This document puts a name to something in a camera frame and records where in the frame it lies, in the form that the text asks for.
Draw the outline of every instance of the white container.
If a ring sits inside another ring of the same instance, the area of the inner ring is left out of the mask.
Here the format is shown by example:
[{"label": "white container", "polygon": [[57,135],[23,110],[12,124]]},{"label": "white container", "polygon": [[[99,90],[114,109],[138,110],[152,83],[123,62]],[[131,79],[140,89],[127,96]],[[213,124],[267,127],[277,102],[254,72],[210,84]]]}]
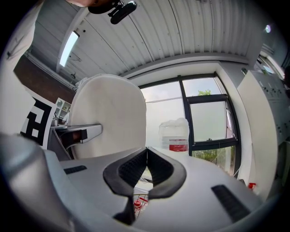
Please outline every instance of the white container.
[{"label": "white container", "polygon": [[159,138],[163,149],[184,152],[189,150],[189,123],[184,118],[160,124]]}]

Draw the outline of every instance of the fluorescent light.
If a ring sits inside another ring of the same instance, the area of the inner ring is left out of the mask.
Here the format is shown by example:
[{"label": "fluorescent light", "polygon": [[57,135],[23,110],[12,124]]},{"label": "fluorescent light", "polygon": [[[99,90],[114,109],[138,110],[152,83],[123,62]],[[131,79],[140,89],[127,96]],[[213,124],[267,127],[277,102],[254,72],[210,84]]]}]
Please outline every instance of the fluorescent light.
[{"label": "fluorescent light", "polygon": [[266,32],[267,33],[270,33],[271,32],[271,26],[270,25],[267,25],[266,28],[265,28]]},{"label": "fluorescent light", "polygon": [[65,64],[67,63],[67,60],[68,60],[68,56],[71,53],[74,47],[74,44],[76,43],[78,38],[79,38],[79,35],[75,31],[73,31],[71,35],[69,36],[68,41],[64,47],[62,57],[60,58],[60,62],[59,62],[60,65],[65,67]]}]

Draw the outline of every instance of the corrugated ceiling panel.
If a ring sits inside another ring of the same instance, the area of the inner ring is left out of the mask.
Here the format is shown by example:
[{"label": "corrugated ceiling panel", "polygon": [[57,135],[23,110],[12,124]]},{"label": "corrugated ceiling panel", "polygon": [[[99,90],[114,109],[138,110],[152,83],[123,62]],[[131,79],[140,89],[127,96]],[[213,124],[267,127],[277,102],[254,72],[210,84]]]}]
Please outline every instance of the corrugated ceiling panel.
[{"label": "corrugated ceiling panel", "polygon": [[88,14],[86,20],[115,51],[128,69],[152,61],[140,33],[129,17],[124,18],[118,25],[111,24],[107,14]]},{"label": "corrugated ceiling panel", "polygon": [[120,60],[117,54],[111,49],[99,33],[86,21],[78,26],[77,32],[80,34],[76,46],[82,50],[95,64],[92,70],[101,68],[105,73],[119,75],[128,71],[126,65]]},{"label": "corrugated ceiling panel", "polygon": [[[99,73],[120,75],[146,63],[186,53],[247,54],[256,31],[248,0],[138,0],[118,25],[107,13],[88,14],[61,74],[77,80]],[[64,35],[79,7],[46,0],[36,23],[32,54],[56,68]]]},{"label": "corrugated ceiling panel", "polygon": [[245,56],[250,42],[248,1],[212,0],[213,52]]},{"label": "corrugated ceiling panel", "polygon": [[170,0],[184,53],[211,52],[213,23],[209,1]]},{"label": "corrugated ceiling panel", "polygon": [[177,23],[168,0],[138,1],[130,17],[153,60],[182,54]]},{"label": "corrugated ceiling panel", "polygon": [[53,70],[64,35],[77,9],[66,1],[46,0],[35,23],[31,53],[40,60],[46,60],[44,64]]}]

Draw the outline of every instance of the red item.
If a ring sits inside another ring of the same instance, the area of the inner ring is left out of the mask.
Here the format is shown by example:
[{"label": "red item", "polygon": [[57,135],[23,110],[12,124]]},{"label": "red item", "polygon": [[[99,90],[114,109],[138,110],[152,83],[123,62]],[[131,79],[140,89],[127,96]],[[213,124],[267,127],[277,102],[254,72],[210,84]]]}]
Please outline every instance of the red item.
[{"label": "red item", "polygon": [[144,198],[139,198],[140,200],[142,200],[142,201],[146,201],[146,202],[148,202],[147,200],[145,200]]},{"label": "red item", "polygon": [[249,183],[248,188],[253,190],[255,186],[256,186],[256,183]]},{"label": "red item", "polygon": [[140,206],[140,205],[141,205],[141,202],[140,202],[140,201],[138,201],[138,200],[135,200],[135,201],[134,201],[134,205],[135,205],[136,207],[138,207],[138,206]]},{"label": "red item", "polygon": [[169,145],[169,150],[171,151],[188,151],[187,145]]}]

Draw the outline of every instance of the chair backrest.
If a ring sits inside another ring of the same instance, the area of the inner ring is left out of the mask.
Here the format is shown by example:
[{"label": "chair backrest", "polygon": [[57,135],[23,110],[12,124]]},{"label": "chair backrest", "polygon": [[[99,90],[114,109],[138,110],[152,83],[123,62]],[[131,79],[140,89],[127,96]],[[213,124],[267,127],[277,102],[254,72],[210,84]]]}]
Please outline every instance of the chair backrest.
[{"label": "chair backrest", "polygon": [[76,159],[144,147],[146,103],[141,90],[115,75],[99,74],[86,80],[73,99],[68,125],[97,123],[103,126],[102,134],[74,146]]}]

